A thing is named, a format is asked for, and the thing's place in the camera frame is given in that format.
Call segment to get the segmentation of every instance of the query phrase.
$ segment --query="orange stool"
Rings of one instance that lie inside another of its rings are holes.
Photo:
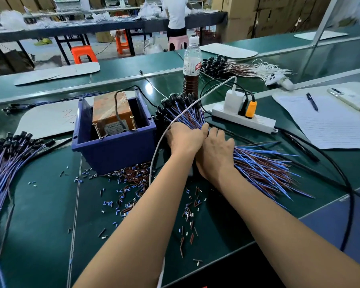
[[[175,50],[185,49],[189,44],[189,38],[187,35],[170,37],[168,41],[168,51],[171,51],[171,44],[174,45]]]
[[[125,42],[120,41],[120,36],[122,34],[124,34]],[[129,49],[127,34],[125,33],[125,30],[117,30],[115,39],[116,39],[117,52],[119,54],[123,54],[123,49]]]
[[[97,62],[97,57],[90,45],[74,46],[71,48],[75,64],[81,64],[80,56],[89,56],[93,62]]]

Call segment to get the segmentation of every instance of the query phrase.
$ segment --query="notepad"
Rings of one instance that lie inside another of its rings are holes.
[[[274,95],[312,144],[320,149],[360,149],[360,117],[327,95],[312,94],[319,111],[305,95]]]

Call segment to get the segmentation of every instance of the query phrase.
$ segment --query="white t-shirt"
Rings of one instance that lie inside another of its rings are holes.
[[[163,11],[168,10],[170,29],[182,29],[185,27],[185,7],[188,0],[163,0]]]

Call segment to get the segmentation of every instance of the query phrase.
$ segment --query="bottle label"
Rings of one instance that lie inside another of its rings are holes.
[[[202,62],[198,58],[184,60],[183,73],[186,76],[198,76],[198,75],[200,75],[201,68],[202,68]]]

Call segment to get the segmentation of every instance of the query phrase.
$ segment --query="black pen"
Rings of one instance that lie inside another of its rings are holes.
[[[297,146],[304,154],[306,154],[312,161],[319,162],[319,158],[315,156],[309,149],[307,149],[305,146],[300,144],[292,135],[289,135],[288,133],[284,133],[284,135],[294,144]]]
[[[313,101],[311,94],[309,94],[309,93],[307,94],[307,99],[309,102],[311,102],[313,109],[315,109],[318,112],[319,109],[317,108],[315,101]]]

